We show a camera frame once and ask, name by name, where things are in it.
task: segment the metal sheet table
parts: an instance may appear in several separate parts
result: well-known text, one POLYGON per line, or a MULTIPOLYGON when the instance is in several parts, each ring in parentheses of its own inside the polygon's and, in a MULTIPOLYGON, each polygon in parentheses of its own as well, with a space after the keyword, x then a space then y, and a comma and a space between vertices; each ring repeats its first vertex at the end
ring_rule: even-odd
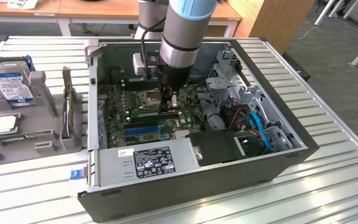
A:
MULTIPOLYGON (((271 45, 255 38, 238 41, 321 149, 270 183, 122 218, 111 224, 358 224, 358 137, 271 45)), ((85 118, 88 72, 83 43, 83 37, 11 36, 0 42, 0 56, 29 54, 36 69, 45 70, 53 94, 63 90, 63 66, 75 69, 73 84, 84 94, 85 118)), ((85 127, 83 123, 84 148, 85 127)), ((69 171, 85 160, 83 150, 0 165, 0 223, 92 223, 76 198, 68 195, 69 171)))

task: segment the white label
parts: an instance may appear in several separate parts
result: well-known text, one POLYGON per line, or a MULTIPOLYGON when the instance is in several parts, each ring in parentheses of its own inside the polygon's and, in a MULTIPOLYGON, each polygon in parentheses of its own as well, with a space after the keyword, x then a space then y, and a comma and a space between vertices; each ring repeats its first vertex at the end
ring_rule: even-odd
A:
POLYGON ((21 141, 21 140, 24 140, 24 139, 25 139, 24 137, 19 137, 19 138, 13 138, 13 139, 4 139, 4 140, 0 140, 0 142, 21 141))
POLYGON ((13 103, 25 103, 33 99, 29 88, 23 82, 21 73, 0 73, 0 92, 4 98, 13 103))
POLYGON ((155 115, 159 115, 159 113, 144 113, 144 114, 139 114, 139 117, 155 116, 155 115))
POLYGON ((55 16, 55 14, 52 13, 33 13, 33 14, 40 16, 55 16))
POLYGON ((36 138, 36 137, 37 137, 37 134, 25 134, 27 139, 36 138))
POLYGON ((174 165, 168 165, 166 166, 166 169, 172 169, 175 166, 174 165))
POLYGON ((118 157, 123 157, 123 156, 131 156, 134 155, 134 148, 126 148, 126 149, 120 149, 118 150, 118 157))

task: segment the sticker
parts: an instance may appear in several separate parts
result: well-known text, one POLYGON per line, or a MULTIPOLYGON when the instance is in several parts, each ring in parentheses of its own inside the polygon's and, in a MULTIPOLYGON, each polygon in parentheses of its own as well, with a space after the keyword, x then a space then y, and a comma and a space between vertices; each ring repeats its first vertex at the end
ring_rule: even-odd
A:
POLYGON ((155 116, 155 115, 159 115, 159 113, 144 113, 144 114, 139 114, 139 117, 155 116))
POLYGON ((3 139, 3 140, 0 140, 0 142, 21 141, 24 139, 25 139, 24 137, 19 137, 19 138, 13 138, 13 139, 3 139))
POLYGON ((152 148, 134 152, 138 178, 175 172, 170 147, 152 148))
POLYGON ((0 92, 4 98, 13 103, 25 103, 33 99, 23 75, 19 72, 0 73, 0 92))
POLYGON ((134 148, 120 149, 118 150, 118 157, 134 155, 134 151, 135 151, 134 148))
POLYGON ((55 16, 55 14, 52 13, 33 13, 33 14, 40 16, 55 16))
POLYGON ((27 139, 36 138, 37 136, 39 136, 39 134, 25 134, 27 139))

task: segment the warning label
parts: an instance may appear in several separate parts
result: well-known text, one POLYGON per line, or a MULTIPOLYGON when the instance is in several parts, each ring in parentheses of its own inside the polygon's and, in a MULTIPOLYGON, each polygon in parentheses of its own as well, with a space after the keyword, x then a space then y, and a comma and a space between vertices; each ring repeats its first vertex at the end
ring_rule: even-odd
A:
POLYGON ((19 72, 0 73, 0 92, 4 98, 15 103, 28 102, 33 98, 23 75, 19 72))
POLYGON ((144 178, 175 172, 170 147, 152 148, 134 152, 136 175, 144 178))

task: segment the circuit board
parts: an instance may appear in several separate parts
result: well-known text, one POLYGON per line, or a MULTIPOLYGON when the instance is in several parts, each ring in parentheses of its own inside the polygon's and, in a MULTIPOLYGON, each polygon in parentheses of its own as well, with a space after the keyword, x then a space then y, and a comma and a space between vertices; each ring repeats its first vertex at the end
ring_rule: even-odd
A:
POLYGON ((119 85, 99 86, 107 147, 124 147, 176 139, 178 131, 187 130, 184 133, 195 133, 200 128, 207 130, 208 126, 202 122, 203 113, 194 92, 186 102, 187 93, 194 86, 188 85, 180 89, 176 99, 179 108, 166 113, 159 112, 156 89, 128 91, 119 85))

